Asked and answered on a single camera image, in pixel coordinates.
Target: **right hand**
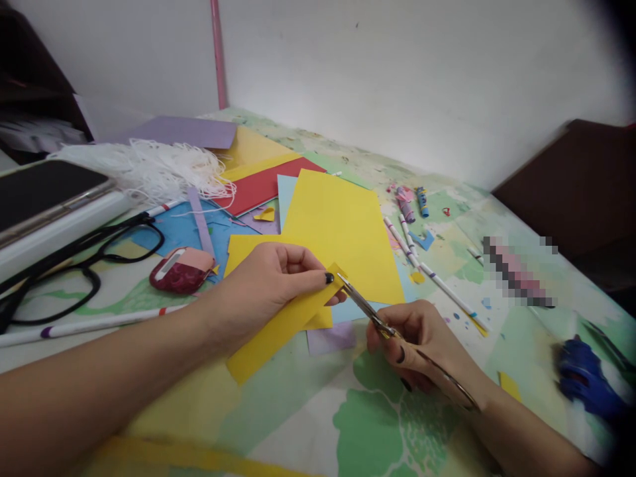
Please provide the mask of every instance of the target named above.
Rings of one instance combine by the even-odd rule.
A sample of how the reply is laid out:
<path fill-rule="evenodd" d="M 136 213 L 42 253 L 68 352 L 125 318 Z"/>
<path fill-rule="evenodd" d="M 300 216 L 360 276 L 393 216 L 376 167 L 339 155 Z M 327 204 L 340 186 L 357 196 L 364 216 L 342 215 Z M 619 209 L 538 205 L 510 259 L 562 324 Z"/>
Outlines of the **right hand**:
<path fill-rule="evenodd" d="M 455 378 L 477 401 L 481 410 L 485 408 L 491 379 L 459 343 L 432 303 L 418 300 L 394 305 L 379 310 L 378 316 L 397 329 L 407 343 L 398 338 L 386 340 L 369 322 L 366 329 L 369 353 L 382 348 L 386 360 L 411 389 L 419 388 L 428 393 L 436 386 L 453 402 L 470 407 L 464 394 L 422 357 L 422 353 Z"/>

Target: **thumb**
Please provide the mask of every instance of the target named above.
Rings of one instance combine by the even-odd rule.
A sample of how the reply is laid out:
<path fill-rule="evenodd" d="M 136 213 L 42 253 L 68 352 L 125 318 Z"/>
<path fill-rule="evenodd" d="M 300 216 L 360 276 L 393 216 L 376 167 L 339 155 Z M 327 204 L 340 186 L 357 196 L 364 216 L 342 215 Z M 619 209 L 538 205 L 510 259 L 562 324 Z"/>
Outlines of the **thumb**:
<path fill-rule="evenodd" d="M 324 270 L 310 270 L 291 275 L 285 275 L 285 291 L 287 299 L 291 300 L 303 293 L 319 292 L 333 282 L 333 275 Z"/>

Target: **pink pole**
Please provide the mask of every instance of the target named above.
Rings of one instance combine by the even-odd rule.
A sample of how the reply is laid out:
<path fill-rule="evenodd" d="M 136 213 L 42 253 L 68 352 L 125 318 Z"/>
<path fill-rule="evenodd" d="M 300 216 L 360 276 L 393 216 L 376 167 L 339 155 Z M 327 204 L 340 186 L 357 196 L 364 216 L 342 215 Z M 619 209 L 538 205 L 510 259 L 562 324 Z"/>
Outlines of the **pink pole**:
<path fill-rule="evenodd" d="M 219 0 L 210 0 L 210 6 L 212 7 L 212 34 L 214 36 L 214 59 L 217 65 L 219 109 L 225 109 L 227 108 L 227 89 L 225 87 L 225 60 L 223 59 L 223 41 L 221 40 Z"/>

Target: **left hand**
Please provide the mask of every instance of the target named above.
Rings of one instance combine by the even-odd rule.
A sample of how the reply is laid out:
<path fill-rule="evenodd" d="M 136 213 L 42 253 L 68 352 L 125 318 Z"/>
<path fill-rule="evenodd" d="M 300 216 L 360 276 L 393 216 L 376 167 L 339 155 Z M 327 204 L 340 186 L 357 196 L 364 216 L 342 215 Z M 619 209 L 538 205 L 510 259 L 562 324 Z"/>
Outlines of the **left hand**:
<path fill-rule="evenodd" d="M 333 281 L 305 247 L 267 242 L 257 245 L 223 281 L 188 307 L 207 321 L 215 350 L 232 353 L 247 343 L 280 309 L 303 293 Z M 346 299 L 338 291 L 327 305 Z"/>

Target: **white wall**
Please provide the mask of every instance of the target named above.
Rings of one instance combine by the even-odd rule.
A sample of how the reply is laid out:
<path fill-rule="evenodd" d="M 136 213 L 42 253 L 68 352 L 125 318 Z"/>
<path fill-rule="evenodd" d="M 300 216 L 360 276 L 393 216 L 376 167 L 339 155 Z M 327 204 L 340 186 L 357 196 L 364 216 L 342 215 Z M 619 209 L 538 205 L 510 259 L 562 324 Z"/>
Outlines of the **white wall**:
<path fill-rule="evenodd" d="M 583 0 L 221 0 L 229 103 L 493 188 L 625 78 Z"/>
<path fill-rule="evenodd" d="M 103 134 L 218 109 L 209 0 L 9 0 Z"/>

